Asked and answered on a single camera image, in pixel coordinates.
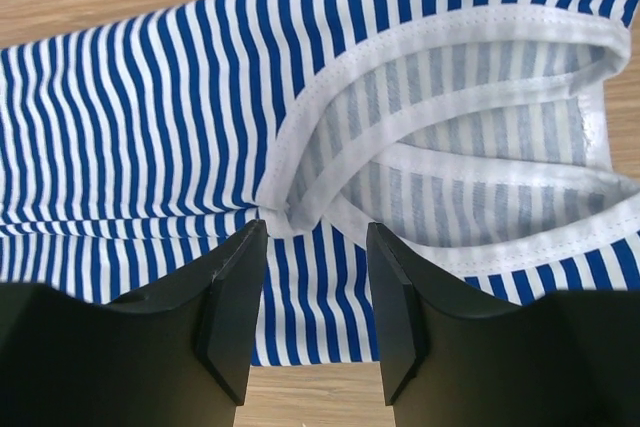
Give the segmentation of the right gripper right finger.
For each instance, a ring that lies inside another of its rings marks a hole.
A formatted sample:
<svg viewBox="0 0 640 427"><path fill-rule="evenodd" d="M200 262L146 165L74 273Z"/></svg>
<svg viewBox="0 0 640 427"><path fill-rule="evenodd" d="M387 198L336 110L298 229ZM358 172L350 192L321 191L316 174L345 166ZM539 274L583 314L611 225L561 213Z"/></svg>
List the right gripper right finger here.
<svg viewBox="0 0 640 427"><path fill-rule="evenodd" d="M482 292L367 230L384 399L399 426L635 426L639 296Z"/></svg>

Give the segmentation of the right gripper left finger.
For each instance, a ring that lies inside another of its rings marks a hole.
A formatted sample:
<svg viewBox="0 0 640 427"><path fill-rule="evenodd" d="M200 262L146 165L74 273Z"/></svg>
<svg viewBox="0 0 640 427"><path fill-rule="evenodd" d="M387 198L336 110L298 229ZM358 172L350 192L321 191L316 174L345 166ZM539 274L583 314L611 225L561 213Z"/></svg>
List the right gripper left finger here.
<svg viewBox="0 0 640 427"><path fill-rule="evenodd" d="M1 288L5 426L230 426L245 401L267 229L249 222L106 305Z"/></svg>

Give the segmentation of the blue white striped tank top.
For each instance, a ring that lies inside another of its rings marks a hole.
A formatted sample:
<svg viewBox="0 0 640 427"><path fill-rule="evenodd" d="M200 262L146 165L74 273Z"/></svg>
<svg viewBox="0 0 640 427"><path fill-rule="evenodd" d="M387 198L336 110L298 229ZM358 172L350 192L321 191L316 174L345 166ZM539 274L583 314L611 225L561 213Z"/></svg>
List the blue white striped tank top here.
<svg viewBox="0 0 640 427"><path fill-rule="evenodd" d="M639 0L196 0L1 53L1 278L108 303L247 222L257 366L378 358L386 225L495 297L639 286Z"/></svg>

